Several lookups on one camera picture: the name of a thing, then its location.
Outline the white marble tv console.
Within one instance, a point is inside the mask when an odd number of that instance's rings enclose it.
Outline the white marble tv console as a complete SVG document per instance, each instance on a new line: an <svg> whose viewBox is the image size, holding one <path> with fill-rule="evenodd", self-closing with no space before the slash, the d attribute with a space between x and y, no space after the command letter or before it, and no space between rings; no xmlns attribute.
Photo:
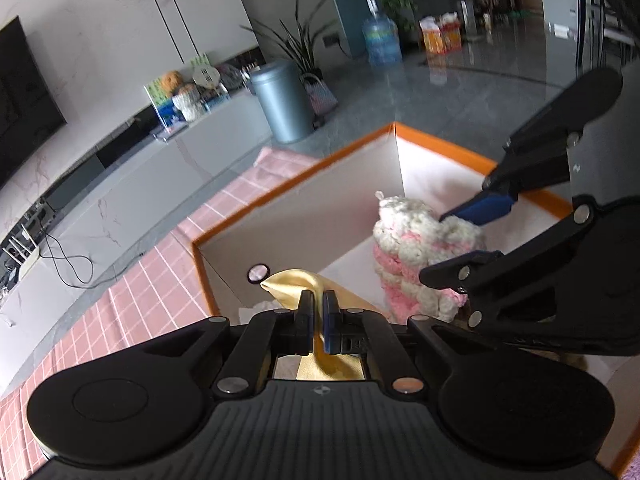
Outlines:
<svg viewBox="0 0 640 480"><path fill-rule="evenodd" d="M70 318L196 209L270 139L256 96L242 91L168 142L146 144L53 229L41 257L1 307L1 391L35 366Z"/></svg>

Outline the blue water jug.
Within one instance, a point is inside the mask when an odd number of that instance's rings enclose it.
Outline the blue water jug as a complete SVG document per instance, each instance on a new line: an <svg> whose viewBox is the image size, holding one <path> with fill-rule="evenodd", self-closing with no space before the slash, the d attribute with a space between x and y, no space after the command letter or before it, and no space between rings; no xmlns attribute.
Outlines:
<svg viewBox="0 0 640 480"><path fill-rule="evenodd" d="M402 61L397 25L378 7L367 0L370 16L363 22L362 33L371 66L386 66Z"/></svg>

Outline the tall leafy plant right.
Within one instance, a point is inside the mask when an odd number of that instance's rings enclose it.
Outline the tall leafy plant right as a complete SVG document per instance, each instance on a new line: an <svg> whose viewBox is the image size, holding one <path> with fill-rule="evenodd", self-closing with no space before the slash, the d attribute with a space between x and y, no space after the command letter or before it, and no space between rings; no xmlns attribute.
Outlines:
<svg viewBox="0 0 640 480"><path fill-rule="evenodd" d="M258 21L257 18L251 18L250 26L241 25L241 28L252 32L259 39L274 44L296 65L303 77L316 76L322 80L323 73L317 60L316 45L326 32L332 32L337 19L318 26L314 24L314 19L328 2L329 0L318 0L309 12L303 15L300 13L300 0L294 0L292 25L286 24L280 18L279 27L272 27Z"/></svg>

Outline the orange gift bags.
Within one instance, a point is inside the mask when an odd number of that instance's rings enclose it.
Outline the orange gift bags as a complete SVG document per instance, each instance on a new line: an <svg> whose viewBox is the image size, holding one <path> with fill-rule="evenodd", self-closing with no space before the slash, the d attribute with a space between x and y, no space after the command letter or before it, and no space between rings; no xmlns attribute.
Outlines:
<svg viewBox="0 0 640 480"><path fill-rule="evenodd" d="M428 55L443 55L462 48L461 24L456 12L426 16L419 25Z"/></svg>

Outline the orange storage box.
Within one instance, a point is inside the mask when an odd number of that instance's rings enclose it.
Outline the orange storage box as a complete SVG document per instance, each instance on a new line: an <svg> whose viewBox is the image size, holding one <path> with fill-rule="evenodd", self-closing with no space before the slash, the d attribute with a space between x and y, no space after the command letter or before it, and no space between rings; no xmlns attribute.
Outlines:
<svg viewBox="0 0 640 480"><path fill-rule="evenodd" d="M638 198L475 195L489 167L393 125L194 240L210 310L274 302L198 476L608 476L618 408L564 356L638 356Z"/></svg>

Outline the pink checkered tablecloth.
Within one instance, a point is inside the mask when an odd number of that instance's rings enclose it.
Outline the pink checkered tablecloth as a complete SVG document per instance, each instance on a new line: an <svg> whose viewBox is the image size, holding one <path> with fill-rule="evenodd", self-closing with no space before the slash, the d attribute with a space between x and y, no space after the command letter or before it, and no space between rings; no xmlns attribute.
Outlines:
<svg viewBox="0 0 640 480"><path fill-rule="evenodd" d="M44 457L29 429L28 398L60 370L163 335L204 318L205 295L192 243L213 226L314 165L314 158L262 148L240 170L199 198L194 211L134 264L37 359L32 374L1 401L1 475L25 479Z"/></svg>

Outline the grey metal trash bin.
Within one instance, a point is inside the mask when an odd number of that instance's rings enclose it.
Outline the grey metal trash bin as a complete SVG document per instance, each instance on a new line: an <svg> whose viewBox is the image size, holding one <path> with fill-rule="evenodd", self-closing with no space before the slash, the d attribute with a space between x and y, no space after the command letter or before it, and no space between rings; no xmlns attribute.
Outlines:
<svg viewBox="0 0 640 480"><path fill-rule="evenodd" d="M277 60L252 70L250 86L280 143L295 143L314 132L314 110L293 61Z"/></svg>

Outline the white wifi router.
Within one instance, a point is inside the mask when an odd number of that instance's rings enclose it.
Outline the white wifi router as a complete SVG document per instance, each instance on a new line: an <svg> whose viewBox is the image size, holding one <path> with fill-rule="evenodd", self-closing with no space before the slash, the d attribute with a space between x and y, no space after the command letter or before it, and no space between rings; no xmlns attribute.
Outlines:
<svg viewBox="0 0 640 480"><path fill-rule="evenodd" d="M17 282L21 281L32 270L32 267L40 257L39 245L24 224L20 226L15 234L9 235L2 243L1 250L14 262L14 269L11 273L15 275L15 281Z"/></svg>

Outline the colourful picture board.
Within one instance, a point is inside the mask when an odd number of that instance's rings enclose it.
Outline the colourful picture board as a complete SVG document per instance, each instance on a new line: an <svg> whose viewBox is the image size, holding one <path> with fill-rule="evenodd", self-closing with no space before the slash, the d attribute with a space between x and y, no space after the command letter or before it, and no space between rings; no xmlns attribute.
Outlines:
<svg viewBox="0 0 640 480"><path fill-rule="evenodd" d="M163 141L206 116L228 96L220 71L206 54L155 78L144 90L162 125L154 136Z"/></svg>

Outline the black wall television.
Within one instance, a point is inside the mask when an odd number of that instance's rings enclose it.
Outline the black wall television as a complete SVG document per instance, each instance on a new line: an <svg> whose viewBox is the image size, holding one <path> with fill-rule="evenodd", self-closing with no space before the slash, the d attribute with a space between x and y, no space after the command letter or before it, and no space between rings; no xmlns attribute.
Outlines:
<svg viewBox="0 0 640 480"><path fill-rule="evenodd" d="M66 125L17 16L1 29L0 183Z"/></svg>

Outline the teddy bear figure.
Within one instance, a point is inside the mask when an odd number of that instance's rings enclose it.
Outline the teddy bear figure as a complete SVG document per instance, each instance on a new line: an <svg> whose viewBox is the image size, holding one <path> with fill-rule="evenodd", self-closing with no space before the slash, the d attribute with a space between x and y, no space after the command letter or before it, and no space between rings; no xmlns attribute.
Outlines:
<svg viewBox="0 0 640 480"><path fill-rule="evenodd" d="M205 115L200 90L193 82L186 82L180 72L173 70L160 77L160 88L186 122L194 122Z"/></svg>

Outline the yellow cloth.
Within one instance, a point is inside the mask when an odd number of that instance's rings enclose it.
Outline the yellow cloth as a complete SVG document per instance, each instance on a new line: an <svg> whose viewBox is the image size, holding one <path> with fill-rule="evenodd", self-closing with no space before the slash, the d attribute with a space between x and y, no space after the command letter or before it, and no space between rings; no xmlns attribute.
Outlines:
<svg viewBox="0 0 640 480"><path fill-rule="evenodd" d="M283 307L295 310L300 294L310 290L314 294L314 350L309 356L302 356L296 378L299 380L361 380L364 378L361 361L356 356L330 356L324 351L324 321L322 296L333 290L340 308L360 308L382 314L386 320L390 314L375 307L347 288L302 269L290 269L272 274L260 283Z"/></svg>

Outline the white pink crochet item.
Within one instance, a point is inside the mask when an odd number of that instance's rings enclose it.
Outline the white pink crochet item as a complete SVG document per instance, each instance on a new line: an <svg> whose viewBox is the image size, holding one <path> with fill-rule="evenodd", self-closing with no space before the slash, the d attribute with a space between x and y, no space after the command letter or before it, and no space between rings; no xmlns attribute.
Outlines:
<svg viewBox="0 0 640 480"><path fill-rule="evenodd" d="M376 192L378 221L372 230L374 270L393 319L403 323L414 314L451 322L466 303L452 289L422 285L426 266L486 248L482 228L456 217L443 222L423 200Z"/></svg>

